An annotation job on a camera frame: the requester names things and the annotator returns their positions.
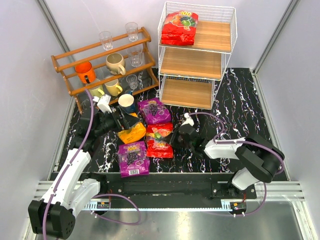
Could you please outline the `orange candy bag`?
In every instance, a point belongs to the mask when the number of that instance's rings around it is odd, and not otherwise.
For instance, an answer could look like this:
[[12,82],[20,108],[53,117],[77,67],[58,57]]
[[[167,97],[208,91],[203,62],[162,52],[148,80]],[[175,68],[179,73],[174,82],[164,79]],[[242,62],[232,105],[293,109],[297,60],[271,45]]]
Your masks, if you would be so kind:
[[128,130],[122,130],[117,133],[117,136],[124,144],[131,144],[138,142],[146,135],[146,128],[144,124],[139,120],[133,127]]

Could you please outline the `red candy bag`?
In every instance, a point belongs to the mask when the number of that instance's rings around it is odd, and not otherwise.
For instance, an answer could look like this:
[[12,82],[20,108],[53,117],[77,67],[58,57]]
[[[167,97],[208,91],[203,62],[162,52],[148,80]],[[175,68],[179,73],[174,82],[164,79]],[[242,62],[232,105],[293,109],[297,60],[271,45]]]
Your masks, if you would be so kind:
[[180,10],[169,13],[161,31],[161,44],[171,46],[193,46],[199,16],[191,11]]
[[146,156],[150,158],[171,159],[174,150],[170,144],[173,133],[173,124],[150,124],[146,128]]

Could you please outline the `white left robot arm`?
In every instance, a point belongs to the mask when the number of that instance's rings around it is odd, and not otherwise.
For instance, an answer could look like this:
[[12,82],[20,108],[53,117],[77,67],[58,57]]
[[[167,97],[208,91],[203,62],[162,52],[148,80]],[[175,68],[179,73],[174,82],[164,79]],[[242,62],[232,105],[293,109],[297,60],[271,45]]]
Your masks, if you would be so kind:
[[77,215],[85,205],[94,196],[108,191],[107,178],[100,173],[88,173],[75,189],[84,168],[99,151],[101,137],[108,132],[129,130],[139,121],[136,115],[119,106],[106,112],[94,107],[83,112],[60,172],[46,193],[28,206],[33,233],[62,240],[71,235]]

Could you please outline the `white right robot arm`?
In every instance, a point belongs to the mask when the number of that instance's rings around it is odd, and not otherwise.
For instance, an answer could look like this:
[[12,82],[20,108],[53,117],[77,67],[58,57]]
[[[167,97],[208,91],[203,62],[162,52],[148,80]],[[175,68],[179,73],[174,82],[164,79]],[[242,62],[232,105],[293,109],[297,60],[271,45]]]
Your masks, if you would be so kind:
[[244,168],[229,181],[230,187],[238,191],[258,182],[270,183],[284,170],[285,155],[258,134],[230,140],[208,140],[201,138],[192,125],[183,124],[174,130],[170,144],[175,149],[190,149],[200,159],[239,160]]

